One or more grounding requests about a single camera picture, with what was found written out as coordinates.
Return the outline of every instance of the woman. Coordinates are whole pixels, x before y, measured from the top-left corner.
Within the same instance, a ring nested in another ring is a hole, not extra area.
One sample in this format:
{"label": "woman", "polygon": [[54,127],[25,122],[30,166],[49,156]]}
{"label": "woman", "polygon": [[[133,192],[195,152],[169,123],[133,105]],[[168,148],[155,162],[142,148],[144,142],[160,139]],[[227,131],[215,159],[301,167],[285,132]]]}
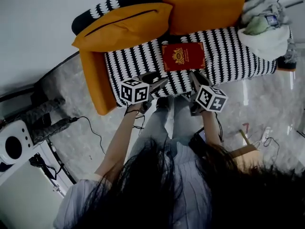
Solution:
{"label": "woman", "polygon": [[304,174],[275,167],[240,171],[220,147],[211,112],[202,112],[206,143],[190,142],[199,127],[182,97],[174,100],[171,140],[164,128],[168,106],[158,100],[124,165],[141,105],[127,109],[95,176],[69,189],[55,228],[305,225]]}

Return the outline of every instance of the white device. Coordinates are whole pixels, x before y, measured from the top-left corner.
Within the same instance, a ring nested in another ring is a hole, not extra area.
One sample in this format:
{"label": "white device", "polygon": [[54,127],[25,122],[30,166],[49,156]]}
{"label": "white device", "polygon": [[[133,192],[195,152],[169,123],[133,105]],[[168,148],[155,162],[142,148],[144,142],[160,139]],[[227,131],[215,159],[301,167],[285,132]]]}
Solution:
{"label": "white device", "polygon": [[0,163],[13,165],[33,149],[25,123],[14,121],[0,130]]}
{"label": "white device", "polygon": [[149,84],[128,78],[121,82],[120,98],[129,104],[146,102],[149,96]]}
{"label": "white device", "polygon": [[205,110],[221,112],[228,100],[228,96],[220,89],[201,85],[196,102]]}

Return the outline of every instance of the orange sofa armrest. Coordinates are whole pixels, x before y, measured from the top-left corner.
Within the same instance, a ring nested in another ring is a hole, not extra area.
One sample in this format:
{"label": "orange sofa armrest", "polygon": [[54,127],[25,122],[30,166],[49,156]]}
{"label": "orange sofa armrest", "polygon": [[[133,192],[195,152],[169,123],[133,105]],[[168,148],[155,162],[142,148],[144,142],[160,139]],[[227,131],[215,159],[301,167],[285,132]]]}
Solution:
{"label": "orange sofa armrest", "polygon": [[81,63],[89,93],[98,114],[106,115],[116,105],[102,52],[80,50]]}

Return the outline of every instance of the cable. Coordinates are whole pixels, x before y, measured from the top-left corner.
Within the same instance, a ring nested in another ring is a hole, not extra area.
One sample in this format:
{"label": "cable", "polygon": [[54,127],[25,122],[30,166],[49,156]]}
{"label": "cable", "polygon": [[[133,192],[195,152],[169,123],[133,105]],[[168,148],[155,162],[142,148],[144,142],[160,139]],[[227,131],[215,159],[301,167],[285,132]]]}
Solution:
{"label": "cable", "polygon": [[262,137],[263,134],[264,134],[264,128],[263,128],[263,129],[260,129],[260,130],[257,130],[257,131],[255,131],[254,133],[252,133],[252,134],[248,137],[248,139],[250,139],[253,135],[255,135],[255,134],[258,133],[258,132],[262,132],[262,134],[260,135],[260,137]]}
{"label": "cable", "polygon": [[265,142],[264,142],[263,145],[264,145],[264,147],[268,147],[268,146],[270,145],[270,143],[271,143],[272,140],[278,145],[278,149],[277,149],[276,157],[275,157],[275,161],[276,161],[276,160],[277,160],[278,153],[279,153],[279,151],[280,151],[280,145],[279,145],[279,143],[278,143],[277,141],[275,141],[275,139],[274,139],[273,137],[268,137],[268,138],[265,140]]}
{"label": "cable", "polygon": [[217,120],[217,122],[218,122],[219,129],[220,129],[220,135],[219,135],[219,137],[220,137],[221,142],[223,142],[223,127],[221,126],[220,121],[219,121],[219,119],[218,119],[218,114],[215,113],[215,115],[216,115],[216,120]]}
{"label": "cable", "polygon": [[99,135],[99,134],[97,134],[97,133],[95,133],[95,132],[92,130],[90,120],[89,120],[87,117],[85,117],[85,116],[81,116],[81,117],[79,117],[77,120],[79,120],[80,118],[85,118],[85,119],[87,119],[87,120],[88,120],[88,122],[89,122],[89,126],[90,126],[90,129],[91,129],[92,133],[100,137],[100,139],[101,139],[101,140],[100,140],[100,146],[101,146],[101,149],[102,149],[103,153],[104,153],[104,154],[106,154],[106,153],[105,153],[105,151],[104,151],[104,149],[103,149],[103,147],[102,147],[102,136],[101,136],[101,135]]}
{"label": "cable", "polygon": [[[54,180],[57,180],[57,175],[58,175],[58,173],[60,173],[60,171],[62,170],[62,168],[64,166],[64,164],[60,164],[60,169],[56,172],[54,167],[50,167],[50,166],[46,165],[46,163],[44,162],[44,160],[40,156],[40,154],[35,154],[32,158],[29,159],[29,161],[32,166],[41,168],[44,171],[44,174],[48,178],[54,179]],[[52,178],[50,176],[50,174],[52,175],[52,173],[48,169],[46,169],[46,167],[49,169],[52,169],[55,172],[55,175],[53,176],[54,178]]]}
{"label": "cable", "polygon": [[137,119],[141,119],[141,118],[143,118],[143,122],[142,122],[142,125],[141,126],[137,126],[137,125],[134,125],[133,126],[133,128],[136,128],[136,129],[139,129],[139,135],[141,134],[141,132],[142,132],[142,130],[144,129],[144,122],[145,122],[145,115],[143,115],[143,114],[141,114],[141,115],[139,115],[138,116],[138,114],[140,113],[140,111],[139,110],[131,110],[131,111],[128,111],[128,108],[130,107],[130,105],[128,105],[128,104],[126,104],[126,106],[127,106],[127,108],[126,108],[126,112],[125,112],[125,114],[124,114],[124,116],[126,115],[126,114],[128,114],[128,113],[131,113],[131,112],[137,112],[137,114],[136,114],[136,120]]}
{"label": "cable", "polygon": [[[101,140],[100,140],[101,149],[102,149],[103,153],[106,154],[105,151],[104,151],[104,149],[103,149],[103,147],[102,147],[102,137],[101,137],[101,135],[95,133],[95,132],[92,130],[91,122],[90,122],[90,120],[89,120],[87,117],[85,117],[85,116],[74,117],[74,118],[71,118],[71,119],[69,120],[69,123],[76,122],[76,121],[78,121],[80,118],[85,118],[85,119],[88,120],[89,126],[90,126],[90,129],[91,129],[92,133],[100,137],[100,139],[101,139]],[[63,126],[65,126],[65,125],[62,125],[61,127],[59,127],[58,129],[56,129],[55,131],[53,131],[52,133],[48,134],[48,135],[45,136],[45,137],[43,137],[43,136],[41,136],[41,135],[38,135],[38,136],[34,139],[33,142],[35,143],[36,139],[37,139],[38,137],[40,137],[40,136],[42,137],[43,140],[47,139],[49,136],[53,135],[55,132],[57,132],[58,130],[60,130],[60,129],[61,129]]]}

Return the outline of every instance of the orange cushion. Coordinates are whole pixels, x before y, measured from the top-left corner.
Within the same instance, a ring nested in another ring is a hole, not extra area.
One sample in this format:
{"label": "orange cushion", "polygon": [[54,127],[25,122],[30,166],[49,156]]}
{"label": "orange cushion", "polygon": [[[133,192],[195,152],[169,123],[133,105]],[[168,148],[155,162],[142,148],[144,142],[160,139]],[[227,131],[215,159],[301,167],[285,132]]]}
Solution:
{"label": "orange cushion", "polygon": [[234,26],[245,0],[163,0],[173,5],[170,33],[185,35]]}
{"label": "orange cushion", "polygon": [[94,107],[98,114],[106,115],[117,105],[109,82],[104,54],[80,50],[80,56]]}
{"label": "orange cushion", "polygon": [[165,3],[146,3],[114,9],[78,34],[72,45],[109,52],[151,41],[168,30],[172,8]]}

